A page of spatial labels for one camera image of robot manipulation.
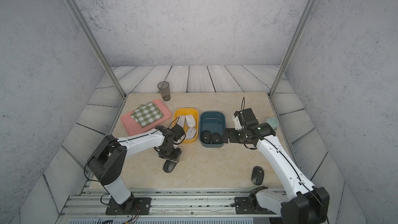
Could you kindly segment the black mouse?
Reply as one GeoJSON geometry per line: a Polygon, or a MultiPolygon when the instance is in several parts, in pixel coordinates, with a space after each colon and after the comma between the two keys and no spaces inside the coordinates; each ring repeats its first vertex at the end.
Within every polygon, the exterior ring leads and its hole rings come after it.
{"type": "Polygon", "coordinates": [[[212,133],[211,134],[211,143],[212,144],[222,144],[223,138],[219,133],[212,133]]]}
{"type": "Polygon", "coordinates": [[[264,180],[264,170],[260,166],[252,169],[251,181],[255,185],[262,185],[264,180]]]}
{"type": "Polygon", "coordinates": [[[211,136],[211,132],[208,130],[204,130],[201,133],[201,141],[204,144],[211,144],[211,140],[212,140],[212,136],[211,136]]]}
{"type": "Polygon", "coordinates": [[[171,173],[174,170],[176,164],[177,162],[175,161],[166,160],[163,165],[163,171],[166,173],[171,173]]]}

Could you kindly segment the white mouse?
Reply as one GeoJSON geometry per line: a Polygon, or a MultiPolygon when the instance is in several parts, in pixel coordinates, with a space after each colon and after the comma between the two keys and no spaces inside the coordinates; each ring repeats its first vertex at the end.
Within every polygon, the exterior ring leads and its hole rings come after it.
{"type": "Polygon", "coordinates": [[[197,136],[197,129],[195,127],[190,127],[187,131],[186,131],[186,139],[187,140],[192,140],[195,139],[195,137],[197,136]]]}
{"type": "Polygon", "coordinates": [[[185,115],[185,121],[190,128],[194,128],[197,125],[196,119],[192,114],[185,115]]]}
{"type": "Polygon", "coordinates": [[[179,116],[177,117],[176,124],[179,125],[180,127],[184,128],[185,120],[186,120],[185,115],[179,115],[179,116]]]}

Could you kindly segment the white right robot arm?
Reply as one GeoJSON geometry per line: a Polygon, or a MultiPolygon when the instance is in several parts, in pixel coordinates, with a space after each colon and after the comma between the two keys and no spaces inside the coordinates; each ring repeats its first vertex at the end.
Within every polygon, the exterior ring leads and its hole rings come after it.
{"type": "Polygon", "coordinates": [[[223,138],[230,143],[252,144],[268,160],[283,186],[281,190],[261,186],[251,190],[246,201],[236,199],[238,214],[272,212],[284,224],[330,223],[328,192],[316,187],[294,164],[268,123],[240,130],[226,128],[223,138]]]}

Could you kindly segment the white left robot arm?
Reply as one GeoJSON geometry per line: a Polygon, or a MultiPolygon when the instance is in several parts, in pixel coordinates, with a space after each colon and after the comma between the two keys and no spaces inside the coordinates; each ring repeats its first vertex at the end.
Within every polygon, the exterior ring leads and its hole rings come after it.
{"type": "Polygon", "coordinates": [[[158,125],[151,131],[127,138],[118,139],[108,135],[89,157],[86,166],[111,195],[111,200],[122,206],[134,200],[121,177],[125,159],[152,148],[159,158],[165,160],[163,170],[170,173],[181,156],[181,149],[177,145],[182,143],[184,138],[185,132],[178,125],[171,129],[158,125]]]}

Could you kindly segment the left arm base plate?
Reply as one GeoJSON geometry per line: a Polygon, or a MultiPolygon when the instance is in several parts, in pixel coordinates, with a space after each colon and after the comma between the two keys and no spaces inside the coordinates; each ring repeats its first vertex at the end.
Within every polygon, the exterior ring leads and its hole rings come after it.
{"type": "Polygon", "coordinates": [[[137,198],[133,194],[122,204],[118,204],[111,197],[105,215],[148,215],[151,207],[151,198],[137,198]]]}

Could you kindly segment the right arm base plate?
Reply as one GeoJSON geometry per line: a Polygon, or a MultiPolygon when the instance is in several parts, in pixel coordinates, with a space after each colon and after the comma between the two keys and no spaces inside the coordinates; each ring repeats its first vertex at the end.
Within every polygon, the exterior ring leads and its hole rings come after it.
{"type": "Polygon", "coordinates": [[[235,212],[238,215],[242,214],[272,214],[273,212],[269,209],[262,208],[256,198],[256,194],[264,189],[268,189],[266,186],[257,187],[249,192],[247,197],[235,197],[234,203],[231,205],[235,208],[235,212]]]}

